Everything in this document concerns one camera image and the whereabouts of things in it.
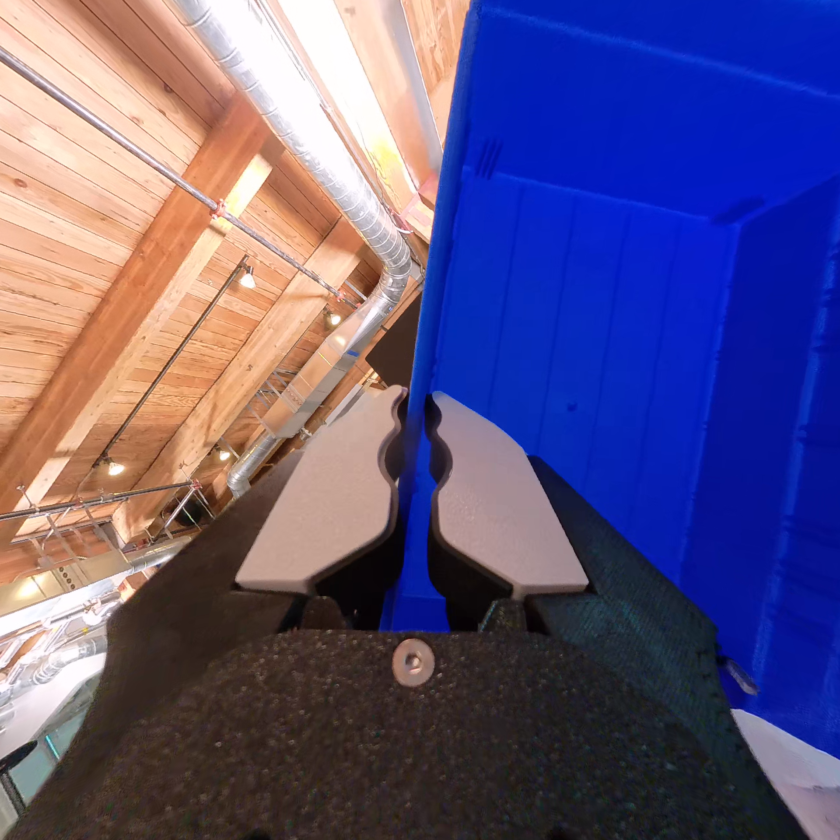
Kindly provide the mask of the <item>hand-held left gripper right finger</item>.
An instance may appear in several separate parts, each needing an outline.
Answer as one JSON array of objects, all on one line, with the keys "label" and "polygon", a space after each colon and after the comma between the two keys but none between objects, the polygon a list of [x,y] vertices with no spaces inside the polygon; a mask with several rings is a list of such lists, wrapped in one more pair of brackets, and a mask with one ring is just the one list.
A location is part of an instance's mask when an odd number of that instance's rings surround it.
[{"label": "hand-held left gripper right finger", "polygon": [[583,593],[589,577],[520,444],[443,392],[425,421],[427,570],[450,626],[477,627],[497,601]]}]

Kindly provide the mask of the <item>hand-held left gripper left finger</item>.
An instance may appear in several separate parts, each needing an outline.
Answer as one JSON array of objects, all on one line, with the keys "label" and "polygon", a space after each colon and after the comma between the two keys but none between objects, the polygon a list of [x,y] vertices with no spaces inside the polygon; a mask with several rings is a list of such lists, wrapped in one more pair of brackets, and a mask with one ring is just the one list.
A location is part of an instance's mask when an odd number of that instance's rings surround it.
[{"label": "hand-held left gripper left finger", "polygon": [[408,390],[391,385],[320,428],[235,576],[243,594],[333,599],[354,627],[379,627],[404,566]]}]

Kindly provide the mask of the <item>blue plastic bin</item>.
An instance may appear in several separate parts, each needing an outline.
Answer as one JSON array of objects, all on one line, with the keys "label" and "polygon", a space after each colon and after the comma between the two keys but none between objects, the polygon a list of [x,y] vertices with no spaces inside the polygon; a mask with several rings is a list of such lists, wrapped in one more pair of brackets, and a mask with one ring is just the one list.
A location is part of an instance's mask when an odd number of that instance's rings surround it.
[{"label": "blue plastic bin", "polygon": [[473,2],[411,411],[548,463],[838,754],[838,2]]}]

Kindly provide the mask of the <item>metal sprinkler pipe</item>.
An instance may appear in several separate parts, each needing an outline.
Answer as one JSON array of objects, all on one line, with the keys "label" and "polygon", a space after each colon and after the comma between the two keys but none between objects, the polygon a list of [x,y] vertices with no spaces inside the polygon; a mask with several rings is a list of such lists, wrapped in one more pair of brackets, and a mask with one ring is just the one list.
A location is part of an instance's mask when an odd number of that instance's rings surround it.
[{"label": "metal sprinkler pipe", "polygon": [[320,274],[318,274],[314,269],[309,269],[305,267],[297,259],[295,259],[285,251],[281,250],[279,247],[272,244],[266,237],[258,233],[251,226],[248,226],[239,217],[231,213],[227,209],[227,205],[224,201],[215,201],[213,198],[199,190],[194,184],[187,181],[183,176],[178,175],[171,167],[154,158],[152,154],[148,153],[146,150],[143,150],[136,143],[128,139],[120,131],[117,131],[110,124],[100,119],[99,116],[93,113],[89,108],[85,107],[78,100],[74,99],[69,94],[59,89],[53,82],[49,81],[41,74],[39,74],[36,70],[26,65],[21,59],[14,56],[4,47],[1,48],[1,61],[6,68],[10,69],[18,76],[20,76],[21,78],[29,82],[31,85],[33,85],[35,88],[45,93],[53,101],[57,102],[62,107],[75,114],[84,123],[91,126],[96,131],[99,131],[101,134],[106,136],[111,142],[117,144],[119,147],[130,153],[133,157],[140,160],[145,165],[149,166],[152,170],[157,172],[159,175],[164,177],[164,179],[169,181],[171,184],[176,186],[185,194],[189,195],[191,198],[205,206],[211,218],[221,219],[229,223],[240,233],[246,235],[247,237],[255,241],[258,245],[268,250],[272,255],[278,257],[281,261],[287,263],[296,271],[302,273],[305,277],[309,278],[310,280],[313,280],[322,289],[326,290],[330,295],[332,295],[337,301],[345,303],[351,306],[353,309],[358,309],[361,303],[366,301],[366,297],[362,295],[354,286],[350,287],[350,290],[353,295],[349,297],[343,290],[343,285],[345,284],[344,280],[342,280],[339,284],[339,287],[336,288],[332,284],[327,282],[325,279],[323,279],[320,276]]},{"label": "metal sprinkler pipe", "polygon": [[53,505],[30,507],[24,510],[3,512],[1,514],[1,522],[47,518],[59,513],[99,508],[115,504],[117,502],[132,500],[137,497],[165,494],[175,492],[177,490],[198,490],[201,489],[201,486],[201,483],[197,480],[188,480],[186,482],[179,482],[170,485],[154,486],[139,490],[126,490],[119,493],[103,494],[98,497],[81,500],[70,500]]}]

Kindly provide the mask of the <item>long ceiling light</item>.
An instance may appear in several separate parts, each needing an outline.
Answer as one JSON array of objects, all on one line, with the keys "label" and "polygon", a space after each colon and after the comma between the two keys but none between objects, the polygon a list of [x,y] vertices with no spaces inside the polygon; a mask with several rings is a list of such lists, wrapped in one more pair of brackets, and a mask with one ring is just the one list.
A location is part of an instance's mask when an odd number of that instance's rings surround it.
[{"label": "long ceiling light", "polygon": [[399,213],[434,208],[444,142],[411,26],[412,2],[269,2],[327,108]]}]

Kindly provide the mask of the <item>silver rectangular air duct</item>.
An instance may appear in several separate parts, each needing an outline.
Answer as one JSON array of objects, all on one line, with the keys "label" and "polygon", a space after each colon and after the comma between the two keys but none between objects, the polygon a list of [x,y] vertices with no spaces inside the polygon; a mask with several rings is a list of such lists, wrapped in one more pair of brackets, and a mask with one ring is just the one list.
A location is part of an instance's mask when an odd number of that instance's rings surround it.
[{"label": "silver rectangular air duct", "polygon": [[341,327],[325,339],[292,378],[277,402],[264,415],[266,434],[275,439],[291,438],[342,378],[350,372],[380,328],[361,332],[351,341],[351,331]]}]

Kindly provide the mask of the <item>black track light rail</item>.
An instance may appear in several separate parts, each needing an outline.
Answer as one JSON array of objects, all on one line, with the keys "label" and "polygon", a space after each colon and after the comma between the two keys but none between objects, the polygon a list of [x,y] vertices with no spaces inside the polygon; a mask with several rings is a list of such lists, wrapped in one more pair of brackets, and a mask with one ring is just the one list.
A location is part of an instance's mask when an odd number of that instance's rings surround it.
[{"label": "black track light rail", "polygon": [[247,253],[244,253],[239,259],[238,263],[231,270],[222,286],[215,293],[215,296],[210,300],[210,302],[207,303],[205,309],[202,310],[201,314],[198,316],[197,320],[194,322],[192,327],[188,330],[185,337],[176,346],[168,360],[164,363],[161,370],[158,372],[155,378],[153,378],[151,383],[148,384],[147,388],[142,393],[142,396],[139,398],[138,402],[135,403],[133,408],[130,410],[129,414],[122,421],[121,425],[115,430],[113,435],[110,437],[110,440],[104,445],[103,449],[101,450],[95,461],[93,461],[91,465],[91,471],[96,472],[103,466],[107,467],[107,471],[111,469],[111,465],[114,464],[111,457],[111,451],[113,450],[114,446],[118,443],[121,436],[123,436],[124,433],[128,430],[134,418],[137,417],[137,415],[140,413],[140,410],[148,402],[158,385],[161,384],[163,379],[169,374],[170,370],[172,369],[172,366],[180,359],[187,345],[195,338],[198,330],[204,325],[205,321],[214,311],[214,309],[224,296],[225,292],[243,274],[253,274],[253,267],[249,264],[249,260],[250,256]]}]

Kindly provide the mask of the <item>silver spiral air duct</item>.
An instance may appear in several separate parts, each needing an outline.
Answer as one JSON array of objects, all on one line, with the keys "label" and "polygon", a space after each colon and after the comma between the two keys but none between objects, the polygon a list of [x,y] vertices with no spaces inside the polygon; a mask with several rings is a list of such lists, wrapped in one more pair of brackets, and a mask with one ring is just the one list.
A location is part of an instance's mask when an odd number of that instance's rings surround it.
[{"label": "silver spiral air duct", "polygon": [[403,296],[413,263],[407,242],[288,48],[249,2],[167,4],[380,260],[377,286],[330,336],[340,353],[359,355]]}]

